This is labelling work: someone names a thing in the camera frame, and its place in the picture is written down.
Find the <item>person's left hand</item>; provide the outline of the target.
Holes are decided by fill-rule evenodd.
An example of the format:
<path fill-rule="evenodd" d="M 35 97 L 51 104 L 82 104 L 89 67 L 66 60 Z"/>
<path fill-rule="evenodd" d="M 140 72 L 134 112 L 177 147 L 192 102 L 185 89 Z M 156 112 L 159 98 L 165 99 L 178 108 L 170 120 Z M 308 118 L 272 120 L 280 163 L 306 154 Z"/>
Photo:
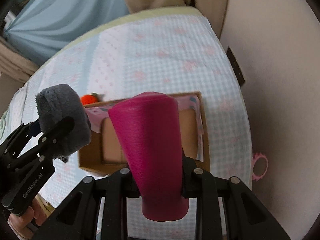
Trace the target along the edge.
<path fill-rule="evenodd" d="M 34 233 L 27 228 L 27 225 L 33 219 L 35 219 L 38 226 L 41 226 L 47 219 L 45 211 L 36 198 L 34 198 L 31 206 L 27 208 L 22 216 L 17 216 L 11 213 L 8 219 L 8 224 L 20 239 L 32 239 Z"/>

